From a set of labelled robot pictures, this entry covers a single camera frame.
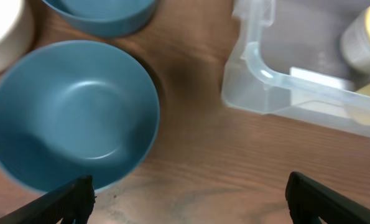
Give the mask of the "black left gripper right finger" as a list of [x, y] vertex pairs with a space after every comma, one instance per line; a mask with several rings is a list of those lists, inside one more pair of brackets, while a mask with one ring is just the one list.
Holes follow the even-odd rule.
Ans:
[[289, 175], [285, 198], [294, 224], [370, 224], [370, 209], [300, 172]]

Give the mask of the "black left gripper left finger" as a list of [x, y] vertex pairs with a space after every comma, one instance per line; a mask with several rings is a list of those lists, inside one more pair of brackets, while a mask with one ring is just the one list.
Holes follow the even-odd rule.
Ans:
[[95, 204], [93, 178], [79, 177], [0, 218], [0, 224], [86, 224]]

